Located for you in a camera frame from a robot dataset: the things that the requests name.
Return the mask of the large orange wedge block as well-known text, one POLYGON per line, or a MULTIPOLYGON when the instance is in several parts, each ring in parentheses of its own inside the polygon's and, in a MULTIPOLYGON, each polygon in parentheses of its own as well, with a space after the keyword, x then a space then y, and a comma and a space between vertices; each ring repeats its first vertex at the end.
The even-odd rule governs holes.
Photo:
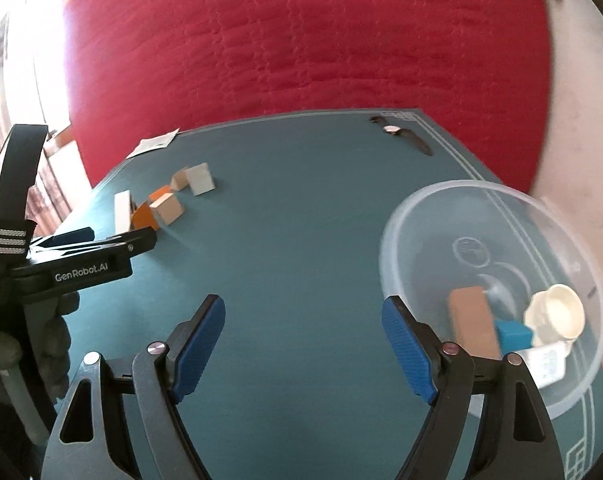
POLYGON ((152 228, 154 231, 159 230, 159 224, 152 213, 149 203, 144 202, 138 205, 131 214, 131 226, 134 230, 152 228))

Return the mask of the white rectangular block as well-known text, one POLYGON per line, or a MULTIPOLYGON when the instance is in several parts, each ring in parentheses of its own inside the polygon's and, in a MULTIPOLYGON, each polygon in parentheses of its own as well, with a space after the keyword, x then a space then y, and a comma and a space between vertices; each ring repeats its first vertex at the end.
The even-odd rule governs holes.
POLYGON ((115 233, 122 234, 131 230, 132 198, 129 190, 121 191, 114 196, 115 233))

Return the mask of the plain wooden cube block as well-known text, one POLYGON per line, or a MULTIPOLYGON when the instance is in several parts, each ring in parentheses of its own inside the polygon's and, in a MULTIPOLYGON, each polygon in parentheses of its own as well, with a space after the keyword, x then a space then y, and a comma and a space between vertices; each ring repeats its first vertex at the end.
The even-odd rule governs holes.
POLYGON ((150 209, 166 226, 175 222, 184 212, 179 198, 174 193, 162 194, 150 204, 150 209))

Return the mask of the brown wooden rectangular block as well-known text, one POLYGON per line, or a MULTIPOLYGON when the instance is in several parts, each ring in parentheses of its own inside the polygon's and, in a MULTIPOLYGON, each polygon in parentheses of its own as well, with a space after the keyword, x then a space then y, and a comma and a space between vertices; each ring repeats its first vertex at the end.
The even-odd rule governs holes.
POLYGON ((448 310, 457 342, 471 356, 499 360, 499 340, 495 318, 484 289, 480 286, 456 288, 448 296, 448 310))

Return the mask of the orange striped wedge block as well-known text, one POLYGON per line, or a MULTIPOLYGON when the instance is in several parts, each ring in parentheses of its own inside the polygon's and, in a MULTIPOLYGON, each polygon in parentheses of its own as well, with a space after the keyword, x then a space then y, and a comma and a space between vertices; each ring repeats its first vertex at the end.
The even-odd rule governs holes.
POLYGON ((172 192, 171 186, 169 184, 164 185, 161 188, 157 188, 156 191, 150 193, 148 196, 148 200, 151 203, 154 203, 154 202, 156 202, 156 200, 159 200, 162 196, 164 196, 164 194, 171 193, 171 192, 172 192))

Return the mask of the blue cube block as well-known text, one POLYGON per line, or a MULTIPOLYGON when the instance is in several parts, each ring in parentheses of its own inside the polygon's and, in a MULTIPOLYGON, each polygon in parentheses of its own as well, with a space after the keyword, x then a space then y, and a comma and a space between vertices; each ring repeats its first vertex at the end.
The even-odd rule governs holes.
POLYGON ((502 356, 507 353, 526 350, 533 346, 533 331, 523 323, 496 320, 495 331, 498 335, 502 356))

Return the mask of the white power adapter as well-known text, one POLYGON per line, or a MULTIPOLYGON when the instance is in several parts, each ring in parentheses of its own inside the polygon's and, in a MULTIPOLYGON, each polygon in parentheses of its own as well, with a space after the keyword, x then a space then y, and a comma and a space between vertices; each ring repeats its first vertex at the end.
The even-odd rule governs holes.
POLYGON ((539 389, 564 379, 566 374, 567 348, 563 341, 519 350, 533 381, 539 389))

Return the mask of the plain wooden wedge block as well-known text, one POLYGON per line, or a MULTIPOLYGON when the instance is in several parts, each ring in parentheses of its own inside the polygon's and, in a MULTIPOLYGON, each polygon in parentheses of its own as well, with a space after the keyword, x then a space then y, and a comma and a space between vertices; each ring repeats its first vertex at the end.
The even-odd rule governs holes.
POLYGON ((172 174, 170 188, 173 192, 179 192, 183 190, 183 188, 186 188, 187 185, 187 167, 184 167, 178 170, 175 174, 172 174))

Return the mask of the white striped wedge block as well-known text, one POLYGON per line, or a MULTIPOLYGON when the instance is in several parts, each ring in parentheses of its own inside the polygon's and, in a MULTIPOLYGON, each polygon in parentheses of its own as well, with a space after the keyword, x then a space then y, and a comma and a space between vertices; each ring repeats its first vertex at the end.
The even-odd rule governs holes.
POLYGON ((195 196, 208 193, 216 188, 207 162, 187 168, 185 174, 188 186, 195 196))

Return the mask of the white paper sheet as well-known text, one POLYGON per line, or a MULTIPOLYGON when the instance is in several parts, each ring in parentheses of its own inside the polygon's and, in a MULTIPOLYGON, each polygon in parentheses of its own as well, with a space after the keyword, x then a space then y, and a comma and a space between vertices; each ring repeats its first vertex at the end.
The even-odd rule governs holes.
POLYGON ((142 139, 138 141, 138 145, 132 150, 132 152, 126 156, 126 159, 130 159, 151 151, 167 148, 167 146, 179 133, 180 129, 176 128, 170 132, 162 134, 161 136, 153 136, 152 138, 142 139))

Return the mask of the clear plastic bowl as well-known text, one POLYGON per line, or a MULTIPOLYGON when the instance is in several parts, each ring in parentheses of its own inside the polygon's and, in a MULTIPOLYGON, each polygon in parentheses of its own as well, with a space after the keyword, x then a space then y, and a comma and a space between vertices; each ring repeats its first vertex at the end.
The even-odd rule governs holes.
POLYGON ((555 211, 505 185, 452 180, 408 196, 390 214, 379 274, 442 340, 453 337, 448 297, 480 287, 495 318, 522 321, 533 295, 555 284, 577 292, 586 327, 564 377, 541 390, 551 418, 593 395, 603 359, 603 273, 583 239, 555 211))

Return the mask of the patterned pink curtain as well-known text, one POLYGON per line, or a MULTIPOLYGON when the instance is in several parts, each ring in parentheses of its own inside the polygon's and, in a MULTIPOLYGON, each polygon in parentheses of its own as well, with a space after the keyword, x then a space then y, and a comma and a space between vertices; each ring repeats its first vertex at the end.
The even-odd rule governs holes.
MULTIPOLYGON (((14 125, 46 123, 39 98, 34 93, 34 71, 19 67, 21 59, 17 50, 16 23, 6 16, 0 21, 0 151, 14 125)), ((43 154, 36 183, 28 191, 26 216, 38 224, 36 234, 48 235, 56 231, 68 214, 68 200, 43 154)))

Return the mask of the red quilted blanket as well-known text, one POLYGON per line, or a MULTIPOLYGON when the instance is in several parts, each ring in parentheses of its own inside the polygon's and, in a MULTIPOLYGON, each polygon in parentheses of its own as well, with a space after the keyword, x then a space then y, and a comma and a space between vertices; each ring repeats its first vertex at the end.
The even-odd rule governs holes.
POLYGON ((92 183, 175 128, 416 107, 507 185, 533 184, 551 80, 544 0, 66 0, 65 20, 92 183))

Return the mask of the black wristwatch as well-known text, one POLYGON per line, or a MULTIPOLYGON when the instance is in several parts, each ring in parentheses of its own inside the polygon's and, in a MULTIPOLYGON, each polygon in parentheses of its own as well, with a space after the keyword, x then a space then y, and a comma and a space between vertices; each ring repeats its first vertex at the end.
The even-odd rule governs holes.
POLYGON ((391 125, 390 122, 388 122, 388 120, 381 115, 373 115, 369 118, 369 121, 381 127, 382 130, 390 136, 395 136, 396 138, 408 140, 414 146, 414 148, 416 148, 416 150, 419 150, 422 154, 426 156, 434 155, 431 146, 413 130, 409 128, 402 128, 396 125, 391 125))

